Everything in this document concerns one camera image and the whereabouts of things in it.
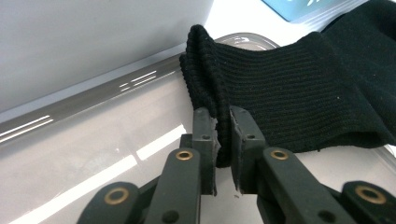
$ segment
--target clear plastic tray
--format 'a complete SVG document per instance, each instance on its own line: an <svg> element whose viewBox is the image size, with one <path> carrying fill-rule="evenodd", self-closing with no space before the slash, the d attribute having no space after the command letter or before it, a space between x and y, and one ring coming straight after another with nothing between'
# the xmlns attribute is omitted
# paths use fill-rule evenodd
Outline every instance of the clear plastic tray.
<svg viewBox="0 0 396 224"><path fill-rule="evenodd" d="M254 34L218 41L252 50L276 46ZM0 144L0 220L75 223L102 186L140 187L158 176L191 126L178 55L2 123L2 137L15 136ZM334 189L361 179L396 194L395 158L383 147L334 147L298 157ZM230 169L217 170L217 185L217 197L202 196L201 223L262 222L256 197L234 190Z"/></svg>

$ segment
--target black sock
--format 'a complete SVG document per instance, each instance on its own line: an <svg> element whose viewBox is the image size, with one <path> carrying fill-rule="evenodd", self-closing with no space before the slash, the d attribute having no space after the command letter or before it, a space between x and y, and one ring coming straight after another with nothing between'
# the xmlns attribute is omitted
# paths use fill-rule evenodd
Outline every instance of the black sock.
<svg viewBox="0 0 396 224"><path fill-rule="evenodd" d="M218 120L217 166L230 165L230 105L269 145L293 152L396 144L396 4L372 0L296 43L267 51L217 44L191 27L180 65L194 109Z"/></svg>

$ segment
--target blue object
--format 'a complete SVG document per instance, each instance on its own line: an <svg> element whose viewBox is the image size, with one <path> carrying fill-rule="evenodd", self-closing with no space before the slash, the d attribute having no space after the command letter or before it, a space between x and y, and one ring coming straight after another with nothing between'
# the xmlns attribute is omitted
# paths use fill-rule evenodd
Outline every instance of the blue object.
<svg viewBox="0 0 396 224"><path fill-rule="evenodd" d="M294 21L333 0L262 0L287 21Z"/></svg>

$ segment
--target brass screw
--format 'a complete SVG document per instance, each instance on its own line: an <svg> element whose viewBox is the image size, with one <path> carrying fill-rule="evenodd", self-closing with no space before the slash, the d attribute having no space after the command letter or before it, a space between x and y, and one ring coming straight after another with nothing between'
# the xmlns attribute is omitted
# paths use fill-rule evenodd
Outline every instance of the brass screw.
<svg viewBox="0 0 396 224"><path fill-rule="evenodd" d="M289 158L288 153L286 153L286 152L284 152L284 151L282 151L280 149L273 150L271 152L271 156L273 158L277 159L277 160L280 160L280 161L284 161L284 160L287 160Z"/></svg>
<svg viewBox="0 0 396 224"><path fill-rule="evenodd" d="M368 186L359 185L355 188L355 192L369 203L383 204L387 201L384 194Z"/></svg>
<svg viewBox="0 0 396 224"><path fill-rule="evenodd" d="M190 160L192 158L192 153L190 151L187 151L187 150L179 151L176 154L176 158L178 160L181 160L181 161L188 161L188 160Z"/></svg>
<svg viewBox="0 0 396 224"><path fill-rule="evenodd" d="M117 192L122 193L122 195L121 195L119 198L116 198L116 199L112 198L111 196L112 196L114 193L117 193ZM114 188L114 189L112 189L111 191L109 191L109 192L106 194L106 196L105 196L105 203L110 204L110 205L116 205L116 204L119 204L119 203L122 203L123 201L125 201L125 200L128 198L128 196L129 196L129 191L128 191L128 189L122 188L122 187Z"/></svg>

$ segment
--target black fabric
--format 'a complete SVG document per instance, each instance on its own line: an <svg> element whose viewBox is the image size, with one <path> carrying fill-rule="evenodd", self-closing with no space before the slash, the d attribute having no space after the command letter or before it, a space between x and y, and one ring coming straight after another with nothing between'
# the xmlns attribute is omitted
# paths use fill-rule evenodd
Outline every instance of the black fabric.
<svg viewBox="0 0 396 224"><path fill-rule="evenodd" d="M250 51L191 27L180 65L194 109L218 120L217 166L230 165L230 105L272 147L396 145L396 4L369 1L296 43Z"/></svg>

